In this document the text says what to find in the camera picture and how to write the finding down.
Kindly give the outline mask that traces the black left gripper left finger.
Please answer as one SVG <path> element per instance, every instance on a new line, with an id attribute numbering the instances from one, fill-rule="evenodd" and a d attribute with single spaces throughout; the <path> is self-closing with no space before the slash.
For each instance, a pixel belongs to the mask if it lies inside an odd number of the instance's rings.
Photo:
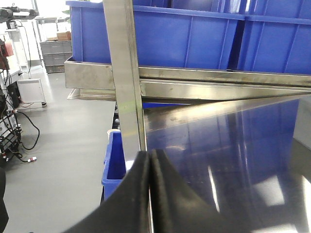
<path id="1" fill-rule="evenodd" d="M 67 233 L 148 232 L 150 157 L 140 151 L 113 194 Z"/>

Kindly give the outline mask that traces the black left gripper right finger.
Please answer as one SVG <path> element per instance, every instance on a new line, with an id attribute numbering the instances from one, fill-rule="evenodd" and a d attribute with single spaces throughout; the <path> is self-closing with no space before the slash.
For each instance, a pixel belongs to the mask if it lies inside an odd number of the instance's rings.
<path id="1" fill-rule="evenodd" d="M 151 151 L 151 205 L 156 233 L 243 233 L 189 187 L 163 150 Z"/>

